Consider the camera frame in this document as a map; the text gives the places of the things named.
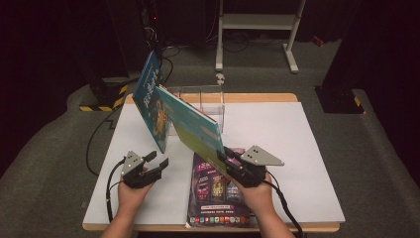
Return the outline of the person's left hand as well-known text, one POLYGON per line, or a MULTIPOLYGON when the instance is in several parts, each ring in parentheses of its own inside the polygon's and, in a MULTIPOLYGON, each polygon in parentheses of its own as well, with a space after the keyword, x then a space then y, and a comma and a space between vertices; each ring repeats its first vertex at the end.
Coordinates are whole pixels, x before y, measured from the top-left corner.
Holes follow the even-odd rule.
POLYGON ((121 182, 118 187, 119 207, 117 216, 134 219, 152 187, 153 184, 151 183, 143 188, 130 188, 121 182))

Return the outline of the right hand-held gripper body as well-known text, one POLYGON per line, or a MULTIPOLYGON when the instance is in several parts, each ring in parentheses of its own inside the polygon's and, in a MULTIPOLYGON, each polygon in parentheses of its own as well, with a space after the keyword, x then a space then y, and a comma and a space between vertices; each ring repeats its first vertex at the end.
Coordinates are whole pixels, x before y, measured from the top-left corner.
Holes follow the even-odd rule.
POLYGON ((265 149, 253 145, 241 154, 238 163, 233 164, 235 164, 235 168, 231 176, 232 179, 244 187, 257 187, 265 179, 267 166, 283 167, 284 161, 265 149))

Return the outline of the purple magazine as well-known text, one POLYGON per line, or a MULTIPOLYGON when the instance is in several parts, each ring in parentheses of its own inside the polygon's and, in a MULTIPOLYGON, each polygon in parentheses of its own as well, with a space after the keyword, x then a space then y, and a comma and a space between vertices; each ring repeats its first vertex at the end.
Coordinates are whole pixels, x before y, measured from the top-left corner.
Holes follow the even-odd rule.
POLYGON ((249 228, 251 212, 236 185, 197 154, 193 155, 187 225, 249 228))

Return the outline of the dark equipment cabinet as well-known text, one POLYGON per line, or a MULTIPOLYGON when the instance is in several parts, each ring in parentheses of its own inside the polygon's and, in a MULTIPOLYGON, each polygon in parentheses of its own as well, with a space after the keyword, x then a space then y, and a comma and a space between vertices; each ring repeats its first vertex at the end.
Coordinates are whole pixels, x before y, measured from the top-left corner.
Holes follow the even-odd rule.
POLYGON ((156 0, 107 0, 128 73, 140 72, 158 47, 156 0))

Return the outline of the black base with yellow stripes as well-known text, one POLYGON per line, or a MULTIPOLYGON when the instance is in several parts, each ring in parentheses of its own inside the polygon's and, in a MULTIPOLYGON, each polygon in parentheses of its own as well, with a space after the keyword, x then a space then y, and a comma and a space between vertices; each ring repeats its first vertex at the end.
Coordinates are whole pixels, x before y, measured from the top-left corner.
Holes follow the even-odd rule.
POLYGON ((127 77, 106 77, 91 82, 79 109, 85 112, 116 110, 123 102, 128 84, 127 77))
POLYGON ((364 114, 360 99, 351 90, 316 86, 315 92, 325 113, 364 114))

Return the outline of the light blue picture book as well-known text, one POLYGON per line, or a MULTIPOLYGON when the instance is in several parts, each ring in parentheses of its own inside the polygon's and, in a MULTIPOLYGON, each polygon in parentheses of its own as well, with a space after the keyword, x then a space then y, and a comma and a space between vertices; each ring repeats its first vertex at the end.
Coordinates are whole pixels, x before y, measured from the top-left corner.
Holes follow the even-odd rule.
POLYGON ((179 140, 227 177, 226 165, 218 158, 225 150, 217 121, 162 86, 157 92, 179 140))

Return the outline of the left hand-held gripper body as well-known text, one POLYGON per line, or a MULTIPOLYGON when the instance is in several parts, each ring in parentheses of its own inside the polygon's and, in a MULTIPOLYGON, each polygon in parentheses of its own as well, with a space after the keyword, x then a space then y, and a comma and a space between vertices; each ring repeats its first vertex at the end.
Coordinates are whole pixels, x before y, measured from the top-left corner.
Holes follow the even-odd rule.
POLYGON ((133 151, 129 151, 124 162, 121 175, 124 184, 130 188, 143 188, 153 182, 150 172, 145 171, 144 157, 140 157, 133 151))

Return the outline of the clear acrylic book rack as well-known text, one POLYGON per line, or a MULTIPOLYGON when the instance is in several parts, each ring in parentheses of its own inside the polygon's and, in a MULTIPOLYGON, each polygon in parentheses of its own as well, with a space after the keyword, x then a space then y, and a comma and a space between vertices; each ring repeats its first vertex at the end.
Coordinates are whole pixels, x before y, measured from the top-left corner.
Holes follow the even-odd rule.
MULTIPOLYGON (((177 97, 190 103, 201 112, 216 120, 221 134, 223 133, 225 116, 225 97, 221 86, 202 85, 202 86, 176 86, 164 87, 177 97)), ((174 126, 171 123, 169 134, 177 136, 174 126)))

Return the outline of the white metal stand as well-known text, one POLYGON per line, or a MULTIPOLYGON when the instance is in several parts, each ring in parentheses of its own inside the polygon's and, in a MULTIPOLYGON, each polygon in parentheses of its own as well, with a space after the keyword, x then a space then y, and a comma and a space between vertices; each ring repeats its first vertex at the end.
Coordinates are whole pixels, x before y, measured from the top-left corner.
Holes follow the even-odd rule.
POLYGON ((215 57, 215 70, 223 71, 223 31, 224 30, 272 30, 289 31, 286 44, 282 45, 290 71, 298 73, 299 68, 292 53, 292 47, 300 25, 306 0, 299 0, 295 14, 269 15, 269 14, 235 14, 224 12, 224 0, 219 0, 218 10, 218 37, 215 57))

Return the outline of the dark blue picture book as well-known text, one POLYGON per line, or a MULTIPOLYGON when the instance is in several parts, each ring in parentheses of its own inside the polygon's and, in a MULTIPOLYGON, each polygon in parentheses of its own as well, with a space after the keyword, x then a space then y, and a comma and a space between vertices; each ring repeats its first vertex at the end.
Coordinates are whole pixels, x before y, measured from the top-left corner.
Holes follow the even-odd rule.
POLYGON ((158 57, 155 52, 150 52, 135 87, 133 99, 159 150, 164 153, 170 123, 158 94, 158 87, 162 82, 158 57))

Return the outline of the person's right hand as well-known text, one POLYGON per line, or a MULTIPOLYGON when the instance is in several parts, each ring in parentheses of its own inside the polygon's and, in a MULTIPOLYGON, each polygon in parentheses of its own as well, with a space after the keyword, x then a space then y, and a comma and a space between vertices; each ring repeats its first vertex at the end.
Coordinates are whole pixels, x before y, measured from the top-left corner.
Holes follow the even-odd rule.
POLYGON ((233 179, 234 185, 243 195, 246 206, 257 218, 275 213, 272 202, 272 188, 265 182, 257 187, 244 187, 233 179))

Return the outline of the white table mat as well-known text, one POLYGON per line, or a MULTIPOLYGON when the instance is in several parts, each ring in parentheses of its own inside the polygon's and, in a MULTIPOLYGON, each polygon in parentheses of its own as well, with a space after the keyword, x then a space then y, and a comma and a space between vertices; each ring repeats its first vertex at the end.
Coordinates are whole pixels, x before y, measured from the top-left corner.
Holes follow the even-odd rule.
MULTIPOLYGON (((299 102, 227 103, 222 141, 230 148, 257 145, 284 161, 282 167, 268 170, 304 231, 335 232, 346 221, 299 102)), ((156 148, 137 106, 125 104, 82 222, 84 229, 102 230, 109 224, 106 183, 117 162, 130 151, 144 156, 156 148)), ((165 153, 148 164, 153 169, 168 160, 162 179, 148 193, 136 218, 137 229, 185 228, 192 158, 193 152, 176 136, 168 138, 165 153)))

